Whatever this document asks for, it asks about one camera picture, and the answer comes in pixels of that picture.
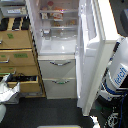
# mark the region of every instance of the refrigerator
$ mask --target refrigerator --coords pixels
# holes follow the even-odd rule
[[[89,115],[118,33],[109,0],[26,0],[48,99]]]

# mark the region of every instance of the wooden drawer unit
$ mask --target wooden drawer unit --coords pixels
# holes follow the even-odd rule
[[[77,98],[76,79],[43,80],[48,99]]]
[[[17,82],[8,82],[8,85],[10,88],[13,88],[16,86]],[[20,82],[20,92],[21,93],[31,93],[31,92],[40,92],[41,88],[39,86],[39,80],[38,77],[36,81],[25,81]]]
[[[35,76],[38,75],[38,70],[36,65],[21,67],[0,67],[0,76],[4,76],[9,73],[14,73],[14,76],[18,76],[20,74],[25,76]]]
[[[31,48],[28,30],[0,32],[0,49]]]
[[[0,50],[0,66],[35,65],[32,49]]]
[[[42,78],[75,78],[75,60],[39,60]]]

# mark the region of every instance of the floor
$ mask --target floor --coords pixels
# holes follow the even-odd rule
[[[110,0],[118,33],[127,36],[124,32],[120,13],[128,8],[128,0]],[[90,117],[83,117],[80,108],[77,108],[77,99],[47,100],[46,98],[21,98],[17,105],[6,105],[7,112],[0,124],[0,128],[36,128],[42,125],[79,125],[83,128],[92,128]],[[96,104],[90,115],[98,117],[101,128],[106,119],[101,114],[101,106]]]

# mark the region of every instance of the door shelf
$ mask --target door shelf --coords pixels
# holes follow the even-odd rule
[[[40,10],[39,13],[74,13],[78,9],[65,9],[65,10]]]

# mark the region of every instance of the cabinet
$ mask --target cabinet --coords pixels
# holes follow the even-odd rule
[[[9,18],[6,31],[0,31],[0,77],[13,73],[14,79],[8,82],[13,88],[17,78],[20,81],[21,96],[45,96],[43,82],[37,62],[37,53],[32,42],[30,29],[21,30],[23,19],[18,31],[12,31],[14,18]]]
[[[73,55],[38,56],[48,99],[77,98]]]

